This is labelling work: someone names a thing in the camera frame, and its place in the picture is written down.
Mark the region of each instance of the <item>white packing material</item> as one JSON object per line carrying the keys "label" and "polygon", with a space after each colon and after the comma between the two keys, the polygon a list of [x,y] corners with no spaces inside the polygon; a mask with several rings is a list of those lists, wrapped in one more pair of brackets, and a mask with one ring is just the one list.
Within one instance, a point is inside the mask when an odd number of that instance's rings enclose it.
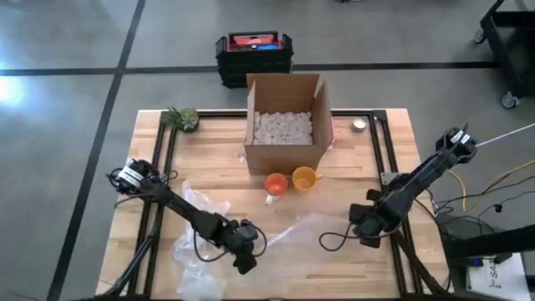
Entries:
{"label": "white packing material", "polygon": [[254,145],[312,145],[310,112],[254,113]]}

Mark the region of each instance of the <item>cup handle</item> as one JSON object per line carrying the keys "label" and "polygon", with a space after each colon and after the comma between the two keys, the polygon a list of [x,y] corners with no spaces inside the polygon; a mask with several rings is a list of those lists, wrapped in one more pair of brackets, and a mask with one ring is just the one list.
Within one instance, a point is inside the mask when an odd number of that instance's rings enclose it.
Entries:
{"label": "cup handle", "polygon": [[264,202],[264,204],[266,204],[266,206],[269,206],[273,204],[273,201],[276,201],[278,198],[279,196],[267,195],[266,201]]}

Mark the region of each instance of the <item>orange cup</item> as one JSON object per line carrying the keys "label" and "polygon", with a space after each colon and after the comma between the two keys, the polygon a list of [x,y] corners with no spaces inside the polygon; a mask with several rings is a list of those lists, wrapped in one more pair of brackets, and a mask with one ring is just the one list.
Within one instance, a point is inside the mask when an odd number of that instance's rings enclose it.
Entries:
{"label": "orange cup", "polygon": [[305,193],[310,191],[322,175],[316,173],[312,168],[302,166],[293,171],[292,182],[298,192]]}
{"label": "orange cup", "polygon": [[270,205],[288,190],[288,179],[280,173],[273,173],[264,180],[264,189],[267,192],[266,205]]}

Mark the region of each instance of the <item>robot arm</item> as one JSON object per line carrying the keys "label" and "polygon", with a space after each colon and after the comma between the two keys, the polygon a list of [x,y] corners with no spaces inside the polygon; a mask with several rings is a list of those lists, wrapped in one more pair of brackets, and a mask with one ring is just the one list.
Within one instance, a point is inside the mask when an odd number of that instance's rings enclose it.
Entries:
{"label": "robot arm", "polygon": [[456,164],[464,164],[476,154],[476,142],[466,129],[450,129],[437,142],[436,153],[410,174],[398,175],[387,186],[386,193],[369,190],[367,199],[373,206],[352,204],[349,220],[355,224],[354,234],[366,246],[379,247],[381,231],[393,232],[403,222],[413,200],[444,172]]}
{"label": "robot arm", "polygon": [[202,238],[236,256],[233,265],[240,274],[257,265],[252,254],[253,242],[258,238],[257,227],[248,220],[229,221],[219,214],[195,208],[176,195],[149,162],[129,159],[126,166],[112,172],[109,179],[119,193],[139,196],[145,202],[160,203],[184,217]]}

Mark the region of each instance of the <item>metal bracket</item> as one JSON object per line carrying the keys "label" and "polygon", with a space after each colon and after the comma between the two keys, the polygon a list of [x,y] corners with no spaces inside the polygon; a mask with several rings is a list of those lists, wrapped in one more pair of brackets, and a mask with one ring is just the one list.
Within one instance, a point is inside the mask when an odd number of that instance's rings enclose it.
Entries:
{"label": "metal bracket", "polygon": [[394,178],[399,176],[399,172],[381,172],[380,173],[380,179],[382,185],[389,185]]}

